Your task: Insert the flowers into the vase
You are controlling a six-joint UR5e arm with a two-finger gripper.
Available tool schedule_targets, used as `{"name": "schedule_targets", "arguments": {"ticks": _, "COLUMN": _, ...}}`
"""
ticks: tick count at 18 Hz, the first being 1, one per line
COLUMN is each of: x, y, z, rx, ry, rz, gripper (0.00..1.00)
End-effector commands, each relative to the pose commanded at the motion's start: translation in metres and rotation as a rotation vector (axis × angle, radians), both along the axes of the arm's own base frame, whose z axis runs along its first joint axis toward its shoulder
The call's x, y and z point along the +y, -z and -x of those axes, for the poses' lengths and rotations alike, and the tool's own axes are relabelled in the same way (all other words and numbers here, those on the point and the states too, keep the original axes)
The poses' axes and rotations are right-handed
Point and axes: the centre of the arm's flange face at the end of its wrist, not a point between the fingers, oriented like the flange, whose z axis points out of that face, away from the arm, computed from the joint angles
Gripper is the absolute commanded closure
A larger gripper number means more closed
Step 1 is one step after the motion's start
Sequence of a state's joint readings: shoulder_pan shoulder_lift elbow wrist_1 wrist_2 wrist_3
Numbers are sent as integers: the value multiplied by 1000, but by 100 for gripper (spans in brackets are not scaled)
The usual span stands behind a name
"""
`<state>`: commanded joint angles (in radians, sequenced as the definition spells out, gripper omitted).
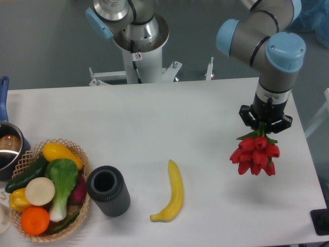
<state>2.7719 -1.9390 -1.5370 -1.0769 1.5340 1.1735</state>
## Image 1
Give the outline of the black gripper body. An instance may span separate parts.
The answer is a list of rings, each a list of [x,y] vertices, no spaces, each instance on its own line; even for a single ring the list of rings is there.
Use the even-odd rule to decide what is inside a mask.
[[[284,92],[274,92],[257,84],[252,110],[264,122],[274,123],[282,119],[284,109],[291,89]]]

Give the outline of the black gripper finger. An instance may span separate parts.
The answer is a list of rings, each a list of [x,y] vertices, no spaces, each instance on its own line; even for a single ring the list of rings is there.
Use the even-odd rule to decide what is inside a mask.
[[[268,122],[266,124],[265,132],[266,133],[280,133],[291,127],[293,118],[288,115],[283,115],[279,120],[275,122]]]
[[[239,115],[245,126],[251,129],[258,129],[260,124],[260,116],[255,111],[253,105],[241,105]]]

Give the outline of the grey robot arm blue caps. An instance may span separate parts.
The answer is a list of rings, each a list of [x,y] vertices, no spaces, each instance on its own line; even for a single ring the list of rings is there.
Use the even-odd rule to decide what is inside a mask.
[[[216,47],[260,73],[252,105],[239,114],[246,126],[265,133],[289,128],[284,109],[303,65],[305,42],[289,26],[300,14],[300,1],[244,1],[248,20],[229,19],[216,35]],[[121,49],[129,84],[172,81],[180,64],[162,68],[162,48],[169,37],[166,21],[153,1],[93,1],[85,16],[104,39]]]

